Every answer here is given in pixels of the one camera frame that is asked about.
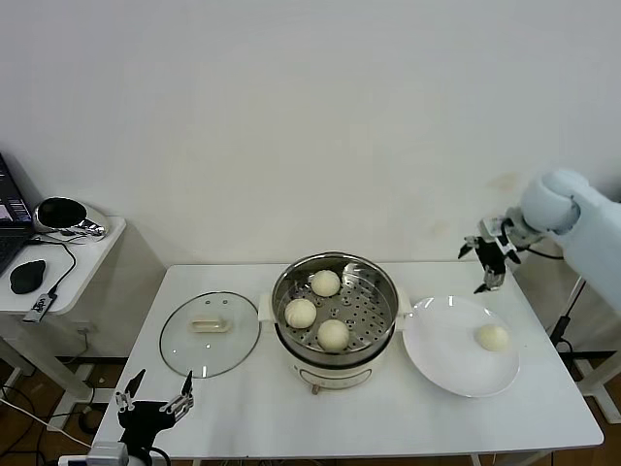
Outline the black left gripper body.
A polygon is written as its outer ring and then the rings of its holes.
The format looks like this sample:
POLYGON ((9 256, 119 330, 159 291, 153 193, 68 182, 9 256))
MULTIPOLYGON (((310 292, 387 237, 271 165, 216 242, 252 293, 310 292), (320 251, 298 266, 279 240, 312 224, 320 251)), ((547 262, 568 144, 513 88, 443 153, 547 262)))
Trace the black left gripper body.
POLYGON ((132 410, 118 413, 123 428, 120 441, 128 447, 150 448, 157 435, 176 424, 175 416, 162 410, 165 402, 138 401, 132 410))

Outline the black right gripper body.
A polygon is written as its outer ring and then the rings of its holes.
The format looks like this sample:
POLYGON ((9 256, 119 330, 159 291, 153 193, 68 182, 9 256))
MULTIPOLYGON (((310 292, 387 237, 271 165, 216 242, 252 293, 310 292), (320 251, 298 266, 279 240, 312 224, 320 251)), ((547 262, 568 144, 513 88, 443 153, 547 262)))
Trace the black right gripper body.
POLYGON ((484 271, 494 275, 503 275, 506 272, 506 257, 495 242, 477 238, 475 252, 484 271))

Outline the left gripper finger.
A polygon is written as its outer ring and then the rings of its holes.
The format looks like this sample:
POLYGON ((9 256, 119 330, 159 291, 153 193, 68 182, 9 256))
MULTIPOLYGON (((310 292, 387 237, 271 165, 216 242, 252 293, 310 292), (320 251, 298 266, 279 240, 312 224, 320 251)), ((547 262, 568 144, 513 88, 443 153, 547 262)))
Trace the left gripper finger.
POLYGON ((194 406, 192 392, 193 372, 190 371, 185 378, 180 394, 162 407, 162 412, 173 418, 183 418, 194 406))
POLYGON ((115 393, 114 398, 120 413, 134 410, 134 398, 142 383, 145 373, 146 370, 142 369, 127 383, 123 391, 117 391, 115 393))

